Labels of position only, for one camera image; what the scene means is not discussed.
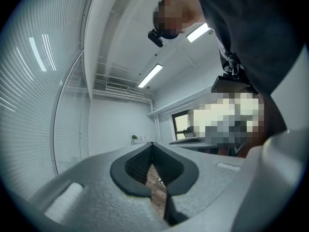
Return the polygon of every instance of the ceiling beam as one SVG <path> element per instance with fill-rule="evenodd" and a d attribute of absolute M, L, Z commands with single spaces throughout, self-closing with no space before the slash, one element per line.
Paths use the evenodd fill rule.
<path fill-rule="evenodd" d="M 112 63 L 118 53 L 119 44 L 127 32 L 127 27 L 129 25 L 130 18 L 136 13 L 136 11 L 141 7 L 145 0 L 131 0 L 123 14 L 120 15 L 121 18 L 115 30 L 114 36 L 112 38 L 111 47 L 109 49 L 106 61 L 105 75 L 107 76 L 110 72 Z"/>

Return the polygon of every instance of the white wall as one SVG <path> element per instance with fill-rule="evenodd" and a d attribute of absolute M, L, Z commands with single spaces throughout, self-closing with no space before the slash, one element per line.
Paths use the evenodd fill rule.
<path fill-rule="evenodd" d="M 207 53 L 204 58 L 204 67 L 198 70 L 188 68 L 185 72 L 177 75 L 168 86 L 163 86 L 156 92 L 155 107 L 160 108 L 185 96 L 199 92 L 212 86 L 216 77 L 223 72 L 219 50 L 214 49 Z"/>
<path fill-rule="evenodd" d="M 147 114 L 150 105 L 141 102 L 96 100 L 89 116 L 89 154 L 96 155 L 130 146 L 132 135 L 155 138 L 155 123 Z"/>
<path fill-rule="evenodd" d="M 160 115 L 159 125 L 160 125 L 162 143 L 169 144 L 170 142 L 173 142 L 176 140 L 171 114 Z"/>
<path fill-rule="evenodd" d="M 92 0 L 84 36 L 84 66 L 90 99 L 97 71 L 103 32 L 116 0 Z"/>

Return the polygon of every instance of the pixelated area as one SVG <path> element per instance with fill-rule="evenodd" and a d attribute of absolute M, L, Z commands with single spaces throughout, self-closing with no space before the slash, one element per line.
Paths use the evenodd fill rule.
<path fill-rule="evenodd" d="M 264 132 L 262 99 L 251 93 L 218 97 L 211 104 L 200 101 L 198 108 L 188 112 L 189 124 L 198 137 L 218 147 L 240 147 Z"/>
<path fill-rule="evenodd" d="M 188 13 L 177 4 L 176 0 L 161 0 L 156 7 L 153 20 L 154 28 L 165 35 L 182 32 L 183 25 L 189 21 Z"/>

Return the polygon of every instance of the potted plant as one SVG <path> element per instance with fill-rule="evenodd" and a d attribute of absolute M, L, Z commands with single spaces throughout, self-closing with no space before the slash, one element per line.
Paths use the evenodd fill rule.
<path fill-rule="evenodd" d="M 136 142 L 138 140 L 138 137 L 135 135 L 132 135 L 132 141 Z"/>

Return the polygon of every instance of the air vent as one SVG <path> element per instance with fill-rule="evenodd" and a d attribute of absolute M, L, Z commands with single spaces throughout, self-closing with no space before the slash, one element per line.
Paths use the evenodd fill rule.
<path fill-rule="evenodd" d="M 123 91 L 127 91 L 129 89 L 128 86 L 124 86 L 124 85 L 120 85 L 120 84 L 116 84 L 116 83 L 109 83 L 109 82 L 106 83 L 106 87 L 118 89 L 118 90 L 123 90 Z"/>

